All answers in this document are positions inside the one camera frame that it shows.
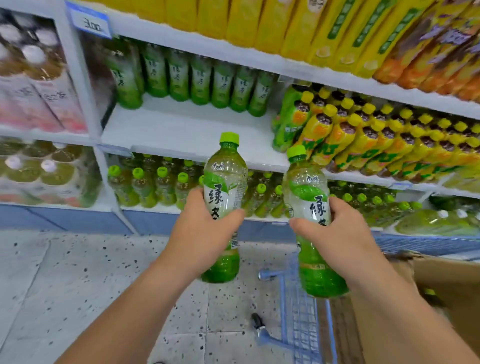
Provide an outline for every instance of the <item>price label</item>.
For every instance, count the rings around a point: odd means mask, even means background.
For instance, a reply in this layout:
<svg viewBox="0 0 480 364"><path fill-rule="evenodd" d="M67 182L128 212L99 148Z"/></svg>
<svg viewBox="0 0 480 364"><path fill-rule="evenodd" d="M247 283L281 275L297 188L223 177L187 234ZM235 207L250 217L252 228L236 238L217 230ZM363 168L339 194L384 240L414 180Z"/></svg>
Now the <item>price label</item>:
<svg viewBox="0 0 480 364"><path fill-rule="evenodd" d="M389 188L391 188L392 190L404 191L404 190L408 190L411 186L412 186L412 183L410 182L395 182Z"/></svg>
<svg viewBox="0 0 480 364"><path fill-rule="evenodd" d="M124 148L122 146L111 146L110 144L97 144L98 149L104 153L115 154L122 157L133 157L133 153L129 148Z"/></svg>
<svg viewBox="0 0 480 364"><path fill-rule="evenodd" d="M77 29L84 32L112 39L112 31L108 16L102 12L66 1L70 13L70 21Z"/></svg>

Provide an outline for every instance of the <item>white bottle cap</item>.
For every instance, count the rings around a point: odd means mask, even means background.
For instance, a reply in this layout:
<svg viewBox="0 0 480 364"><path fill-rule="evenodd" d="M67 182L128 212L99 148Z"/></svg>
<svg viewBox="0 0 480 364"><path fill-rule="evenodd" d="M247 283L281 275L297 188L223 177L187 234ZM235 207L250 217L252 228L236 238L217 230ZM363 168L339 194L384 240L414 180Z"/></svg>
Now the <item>white bottle cap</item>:
<svg viewBox="0 0 480 364"><path fill-rule="evenodd" d="M22 40L22 33L12 24L0 25L0 36L9 43L18 43Z"/></svg>
<svg viewBox="0 0 480 364"><path fill-rule="evenodd" d="M468 216L468 214L465 210L460 210L460 209L456 211L456 215L459 218L466 218Z"/></svg>
<svg viewBox="0 0 480 364"><path fill-rule="evenodd" d="M41 164L45 172L53 173L57 170L57 164L53 160L44 160Z"/></svg>
<svg viewBox="0 0 480 364"><path fill-rule="evenodd" d="M59 44L59 39L57 34L50 29L38 29L36 31L36 36L40 43L47 47L56 47Z"/></svg>
<svg viewBox="0 0 480 364"><path fill-rule="evenodd" d="M5 161L5 164L7 165L8 168L11 168L13 170L19 170L23 165L22 160L17 156L8 157L7 160Z"/></svg>
<svg viewBox="0 0 480 364"><path fill-rule="evenodd" d="M6 47L0 43L0 60L5 60L10 56L10 52Z"/></svg>
<svg viewBox="0 0 480 364"><path fill-rule="evenodd" d="M447 218L448 217L448 211L440 210L440 211L438 211L438 216L440 218Z"/></svg>
<svg viewBox="0 0 480 364"><path fill-rule="evenodd" d="M15 18L15 21L18 23L18 25L21 26L22 28L28 28L28 29L36 28L35 19L31 14L14 12L13 17Z"/></svg>
<svg viewBox="0 0 480 364"><path fill-rule="evenodd" d="M67 143L52 143L53 146L57 149L65 149L67 147Z"/></svg>
<svg viewBox="0 0 480 364"><path fill-rule="evenodd" d="M47 61L45 52L38 46L25 46L22 52L27 62L31 64L43 64Z"/></svg>

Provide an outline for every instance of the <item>speckled floor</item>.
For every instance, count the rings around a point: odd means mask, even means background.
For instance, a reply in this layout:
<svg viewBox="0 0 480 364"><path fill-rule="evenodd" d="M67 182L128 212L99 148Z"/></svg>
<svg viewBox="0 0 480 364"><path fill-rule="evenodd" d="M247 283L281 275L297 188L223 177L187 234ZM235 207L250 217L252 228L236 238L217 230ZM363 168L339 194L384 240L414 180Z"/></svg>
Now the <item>speckled floor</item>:
<svg viewBox="0 0 480 364"><path fill-rule="evenodd" d="M0 364L52 364L147 268L167 237L0 232ZM261 282L282 269L295 245L241 243L237 278L195 281L181 296L149 364L292 363L291 353L255 342L258 312L280 336L279 289Z"/></svg>

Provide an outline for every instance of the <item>tile floor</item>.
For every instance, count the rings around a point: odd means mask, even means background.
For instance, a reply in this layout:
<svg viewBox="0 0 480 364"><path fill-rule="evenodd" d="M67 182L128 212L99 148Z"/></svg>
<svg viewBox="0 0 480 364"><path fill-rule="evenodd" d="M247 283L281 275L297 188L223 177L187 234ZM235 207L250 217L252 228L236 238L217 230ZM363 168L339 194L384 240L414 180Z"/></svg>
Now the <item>tile floor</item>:
<svg viewBox="0 0 480 364"><path fill-rule="evenodd" d="M147 268L167 237L3 231L0 244L0 364L52 364ZM295 245L243 243L237 278L195 281L172 310L148 361L291 363L291 353L259 347L250 316L280 335L279 289L261 268L280 269Z"/></svg>

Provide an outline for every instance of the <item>hand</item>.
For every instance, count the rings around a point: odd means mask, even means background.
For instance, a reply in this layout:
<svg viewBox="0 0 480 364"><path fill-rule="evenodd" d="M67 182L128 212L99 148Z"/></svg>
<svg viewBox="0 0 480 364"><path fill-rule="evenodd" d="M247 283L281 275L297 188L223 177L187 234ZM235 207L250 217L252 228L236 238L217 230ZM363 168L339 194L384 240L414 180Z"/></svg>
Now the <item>hand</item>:
<svg viewBox="0 0 480 364"><path fill-rule="evenodd" d="M379 268L389 264L361 213L339 198L330 197L328 202L333 217L330 226L304 218L292 218L290 226L296 234L312 242L349 286L368 282L372 275L380 274Z"/></svg>
<svg viewBox="0 0 480 364"><path fill-rule="evenodd" d="M159 260L177 265L190 279L195 279L220 257L244 218L245 211L237 209L224 218L213 220L205 206L203 190L195 188L190 191L185 209Z"/></svg>

